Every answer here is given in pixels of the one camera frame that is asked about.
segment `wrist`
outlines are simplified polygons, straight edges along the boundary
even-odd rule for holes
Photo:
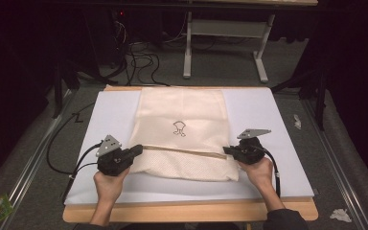
[[[90,223],[103,227],[109,225],[110,215],[114,204],[115,202],[98,200],[97,207],[95,208],[95,212]]]
[[[286,208],[271,184],[262,184],[257,188],[264,199],[268,212]]]
[[[256,183],[256,188],[259,190],[261,194],[267,194],[274,191],[273,185],[271,184],[271,181],[263,181]]]

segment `white metal stand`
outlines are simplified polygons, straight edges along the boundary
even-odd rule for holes
[[[184,57],[184,79],[191,77],[191,36],[192,35],[216,35],[216,36],[238,36],[258,37],[261,39],[259,51],[253,52],[253,58],[258,69],[261,82],[268,82],[265,67],[262,62],[263,51],[273,26],[275,15],[269,16],[267,22],[241,22],[220,20],[193,20],[191,12],[187,17],[187,47]]]

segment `black cable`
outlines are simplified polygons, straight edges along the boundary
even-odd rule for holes
[[[139,82],[141,82],[142,84],[158,84],[158,85],[170,86],[169,84],[157,81],[154,78],[154,74],[156,73],[156,71],[160,67],[160,59],[159,59],[158,55],[156,55],[156,54],[145,54],[145,53],[139,53],[139,54],[134,55],[133,52],[132,52],[132,48],[130,48],[130,55],[132,56],[132,61],[130,62],[130,65],[133,67],[134,70],[138,69],[137,77],[138,77]],[[141,59],[147,60],[148,62],[146,64],[138,66],[137,61],[141,60]],[[150,74],[150,78],[152,80],[152,83],[144,82],[142,80],[141,76],[140,76],[140,73],[142,73],[142,71],[145,68],[151,67],[154,64],[154,59],[156,59],[157,62],[156,62],[155,69]],[[129,82],[128,82],[129,85],[131,85],[131,80],[132,79],[133,79],[133,76],[129,78]]]
[[[75,61],[67,59],[66,62],[72,67],[74,68],[74,71],[78,74],[78,72],[83,72],[85,74],[87,74],[88,76],[92,77],[93,79],[105,83],[105,84],[110,84],[110,85],[115,85],[118,84],[118,82],[116,80],[110,80],[109,78],[112,78],[114,76],[119,75],[120,73],[122,73],[125,69],[125,62],[124,59],[122,60],[122,63],[120,65],[120,68],[118,68],[118,70],[116,70],[115,72],[109,74],[108,76],[101,76],[101,74],[99,73],[99,70],[97,71],[93,71],[90,70],[89,68],[83,67],[82,65],[77,64]],[[80,74],[78,74],[78,77],[80,79],[84,79],[83,76],[81,76]]]
[[[129,50],[130,50],[130,55],[132,56],[132,61],[133,61],[133,62],[135,63],[135,65],[136,65],[136,58],[134,57],[134,54],[133,54],[133,52],[132,52],[132,46],[131,46],[131,45],[130,45]],[[127,83],[126,83],[126,86],[131,86],[131,82],[132,82],[132,80],[133,80],[133,78],[134,78],[134,73],[135,73],[135,71],[136,71],[136,66],[133,66],[132,75],[131,75],[131,77],[129,77],[129,74],[128,74],[127,70],[126,70],[126,75],[127,75]]]
[[[215,46],[215,44],[217,43],[217,38],[216,37],[213,37],[213,38],[210,38],[210,40],[212,40],[212,44],[210,44],[209,46],[205,47],[205,48],[197,48],[193,42],[192,42],[192,48],[195,49],[195,50],[200,50],[200,51],[207,51],[209,49],[211,49],[212,47]]]
[[[183,47],[187,44],[186,40],[183,40],[183,38],[186,38],[186,36],[181,36],[179,38],[176,38],[174,40],[170,40],[170,41],[164,41],[163,44],[169,46],[169,47],[173,47],[173,48],[179,48],[179,47]]]
[[[99,148],[101,146],[103,142],[100,142],[99,144],[92,146],[91,148],[89,148],[80,158],[79,162],[77,163],[76,167],[74,168],[73,172],[70,173],[70,180],[68,180],[68,184],[67,187],[65,188],[64,194],[62,195],[62,203],[65,202],[65,198],[67,197],[68,193],[71,190],[71,187],[73,186],[74,180],[76,179],[77,174],[79,173],[80,170],[80,164],[82,162],[82,160],[85,158],[85,156],[91,151],[94,150],[96,148]]]
[[[88,108],[89,106],[93,105],[94,103],[90,103],[89,105],[83,107],[82,109],[80,109],[79,111],[75,112],[72,114],[72,116],[70,118],[68,118],[64,124],[62,124],[62,126],[55,132],[55,134],[53,135],[53,137],[51,138],[48,146],[47,146],[47,150],[46,150],[46,161],[47,164],[49,165],[50,169],[52,169],[53,171],[57,172],[57,173],[62,173],[62,174],[72,174],[71,172],[66,172],[66,171],[62,171],[57,169],[56,167],[54,167],[52,165],[52,163],[50,162],[50,149],[51,146],[53,145],[53,142],[55,141],[56,137],[58,136],[58,134],[62,131],[62,129],[75,117],[77,116],[77,114],[80,114],[82,111],[84,111],[86,108]]]
[[[227,36],[217,37],[217,42],[221,43],[221,44],[229,44],[229,45],[239,45],[239,44],[245,43],[245,42],[252,39],[251,37],[242,37],[242,38],[240,38],[239,41],[232,41],[231,42],[231,41],[228,41],[228,40],[222,40],[220,38],[227,38]]]
[[[280,188],[280,173],[279,173],[279,169],[277,168],[277,164],[276,161],[274,160],[273,155],[265,148],[259,148],[257,146],[251,146],[257,150],[261,150],[263,151],[266,155],[268,155],[268,157],[270,157],[271,162],[273,162],[273,168],[274,168],[274,178],[276,179],[276,194],[278,197],[280,197],[281,195],[281,188]]]
[[[119,65],[118,69],[115,70],[114,72],[106,75],[106,76],[101,76],[101,75],[94,74],[94,73],[91,73],[91,75],[90,75],[89,73],[86,73],[88,76],[92,77],[92,78],[86,78],[86,77],[82,76],[81,74],[77,73],[77,77],[81,80],[84,80],[84,81],[100,81],[102,83],[107,83],[107,84],[118,84],[118,82],[116,80],[110,80],[110,78],[118,76],[125,69],[127,69],[127,59],[125,57],[123,57],[122,60],[121,60],[121,64]]]
[[[88,163],[88,164],[86,164],[86,165],[83,165],[83,166],[81,166],[78,170],[77,170],[77,172],[79,172],[80,170],[82,170],[83,168],[85,168],[85,167],[87,167],[87,166],[90,166],[90,165],[98,165],[98,163],[97,162],[95,162],[95,163]]]
[[[276,86],[273,86],[270,88],[271,92],[274,94],[274,93],[277,93],[287,87],[291,87],[292,85],[294,84],[298,84],[298,83],[301,83],[302,81],[306,81],[308,80],[310,77],[314,76],[316,70],[309,70],[301,75],[298,75],[298,76],[295,76],[289,80],[286,80]]]
[[[138,45],[145,45],[143,48],[141,48],[140,50],[133,50],[133,46],[138,46]],[[134,52],[134,53],[142,53],[144,52],[145,50],[147,50],[149,48],[149,45],[150,43],[149,42],[135,42],[135,43],[132,43],[130,44],[131,46],[131,52]]]

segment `white paper scrap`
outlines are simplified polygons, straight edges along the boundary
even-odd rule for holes
[[[301,121],[297,114],[294,114],[295,123],[294,126],[298,129],[301,129]]]
[[[333,214],[330,216],[330,219],[338,219],[345,222],[352,222],[351,218],[346,213],[346,209],[335,209],[333,210]]]

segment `gray carpet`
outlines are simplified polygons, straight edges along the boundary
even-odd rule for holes
[[[258,81],[254,62],[250,58],[250,47],[257,44],[256,40],[232,44],[239,43],[239,40],[223,38],[211,49],[203,50],[210,46],[209,42],[208,39],[199,40],[197,43],[195,41],[197,49],[194,49],[193,52],[193,75],[190,80],[182,79],[184,47],[179,46],[180,42],[171,44],[179,47],[165,45],[163,50],[148,47],[143,52],[152,52],[159,56],[160,68],[154,78],[167,84],[273,86],[291,76],[306,45],[305,42],[286,44],[284,40],[269,42],[264,53],[264,66],[269,83],[261,84]],[[141,46],[144,45],[137,45],[133,48],[139,51],[143,48]],[[146,64],[145,59],[138,60],[136,64],[140,64],[139,61]],[[152,66],[152,69],[144,69],[140,73],[143,82],[151,83],[150,73],[154,67],[155,65]],[[103,73],[110,71],[106,67],[102,68]],[[137,74],[136,72],[133,83],[141,83]],[[115,80],[125,84],[127,77],[122,74]],[[103,88],[101,84],[83,81],[81,89],[68,97],[71,102],[63,112],[62,121],[70,117],[73,112],[95,102],[98,91]],[[340,184],[334,178],[332,164],[315,129],[315,124],[311,121],[307,104],[301,102],[293,92],[295,89],[287,89],[275,95],[275,98],[310,184],[318,192],[314,201],[318,208],[319,219],[309,222],[310,229],[368,229],[358,227],[356,222],[347,223],[330,219],[334,209],[348,209],[349,205],[341,193]],[[1,168],[0,194],[9,194],[14,189],[16,180],[22,174],[29,159],[33,158],[36,150],[39,149],[41,139],[51,127],[54,121],[51,118],[54,113],[52,93],[48,95],[48,99],[51,100],[49,106],[24,133]],[[92,109],[93,106],[90,106],[80,114],[79,119],[83,121],[82,123],[76,123],[73,119],[58,134],[50,149],[53,165],[57,168],[70,171],[76,164]],[[301,130],[294,127],[294,114],[297,114],[302,121]],[[327,98],[324,126],[326,130],[321,134],[326,135],[329,140],[368,218],[368,171],[340,122],[330,97]],[[24,197],[19,198],[21,202],[18,209],[12,216],[10,224],[4,225],[5,229],[73,229],[75,224],[62,220],[63,206],[60,202],[68,176],[50,170],[44,158],[37,159],[36,162],[38,170],[36,174],[33,174],[33,181],[25,187],[27,193]],[[262,224],[255,222],[252,227],[254,230],[262,229]]]

